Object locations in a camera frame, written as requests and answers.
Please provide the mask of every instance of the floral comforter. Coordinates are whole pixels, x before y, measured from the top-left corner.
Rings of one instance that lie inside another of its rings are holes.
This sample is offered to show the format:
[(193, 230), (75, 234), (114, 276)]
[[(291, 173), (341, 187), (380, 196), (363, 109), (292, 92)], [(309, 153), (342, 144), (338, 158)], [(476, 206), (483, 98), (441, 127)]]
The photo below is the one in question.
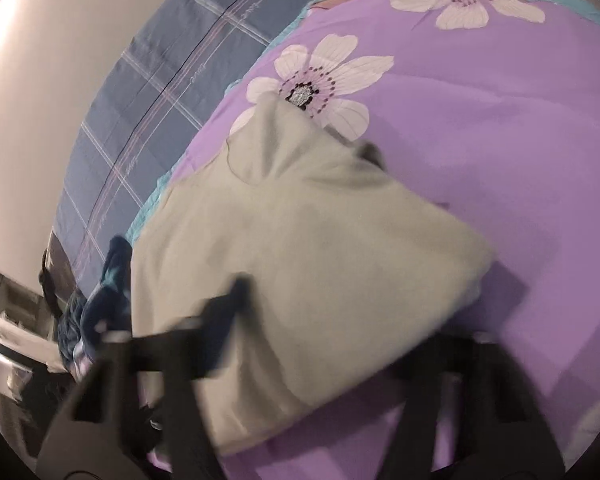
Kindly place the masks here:
[[(374, 142), (395, 178), (496, 247), (454, 323), (518, 359), (570, 464), (599, 430), (600, 13), (573, 0), (328, 1), (227, 94), (173, 178), (211, 160), (264, 92)], [(377, 381), (229, 457), (230, 475), (372, 478), (397, 410)]]

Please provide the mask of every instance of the blue checkered bedding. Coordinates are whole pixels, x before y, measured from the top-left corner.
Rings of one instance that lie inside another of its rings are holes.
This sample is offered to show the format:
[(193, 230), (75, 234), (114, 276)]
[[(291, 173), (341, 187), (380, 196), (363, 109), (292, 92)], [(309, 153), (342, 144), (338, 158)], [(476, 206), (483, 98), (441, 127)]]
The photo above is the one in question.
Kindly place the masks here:
[(311, 0), (166, 0), (123, 52), (80, 126), (54, 233), (77, 285), (98, 283), (124, 234), (192, 137)]

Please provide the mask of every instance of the flower center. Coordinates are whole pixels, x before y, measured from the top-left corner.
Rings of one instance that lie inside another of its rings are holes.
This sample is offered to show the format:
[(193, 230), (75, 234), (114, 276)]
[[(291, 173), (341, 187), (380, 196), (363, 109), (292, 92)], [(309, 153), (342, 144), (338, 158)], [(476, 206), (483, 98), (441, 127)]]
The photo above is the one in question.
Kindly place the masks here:
[(306, 106), (312, 101), (314, 94), (317, 93), (320, 93), (320, 91), (314, 89), (310, 81), (308, 83), (297, 83), (285, 99), (301, 110), (306, 110)]

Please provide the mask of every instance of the blue cloth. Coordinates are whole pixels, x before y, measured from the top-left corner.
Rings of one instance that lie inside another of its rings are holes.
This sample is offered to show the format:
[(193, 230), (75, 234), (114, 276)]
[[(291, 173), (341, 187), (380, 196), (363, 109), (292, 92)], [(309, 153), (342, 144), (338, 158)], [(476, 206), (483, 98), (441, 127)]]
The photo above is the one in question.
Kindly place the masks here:
[(104, 332), (131, 330), (131, 254), (131, 245), (124, 237), (111, 239), (100, 283), (82, 311), (80, 332), (85, 353), (92, 361)]
[(78, 131), (54, 232), (89, 295), (111, 238), (272, 38), (311, 0), (166, 0), (133, 38)]
[(74, 290), (74, 293), (69, 297), (66, 309), (62, 313), (62, 317), (58, 320), (56, 327), (56, 339), (58, 341), (58, 349), (60, 357), (64, 363), (64, 367), (69, 369), (74, 360), (74, 348), (80, 341), (80, 320), (82, 319), (82, 311), (87, 303), (87, 298), (79, 288)]

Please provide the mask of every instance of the dark blue clothing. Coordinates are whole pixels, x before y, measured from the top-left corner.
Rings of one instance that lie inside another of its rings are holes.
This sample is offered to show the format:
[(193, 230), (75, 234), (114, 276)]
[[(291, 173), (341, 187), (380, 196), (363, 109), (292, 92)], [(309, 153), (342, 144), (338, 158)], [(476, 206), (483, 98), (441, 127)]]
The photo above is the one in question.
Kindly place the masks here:
[(84, 306), (80, 332), (85, 353), (92, 361), (104, 332), (131, 330), (131, 254), (131, 245), (124, 237), (111, 239), (100, 283)]
[(74, 348), (80, 341), (80, 320), (86, 303), (87, 298), (84, 297), (79, 288), (76, 288), (69, 297), (66, 309), (58, 320), (56, 339), (58, 340), (60, 357), (67, 369), (74, 360)]

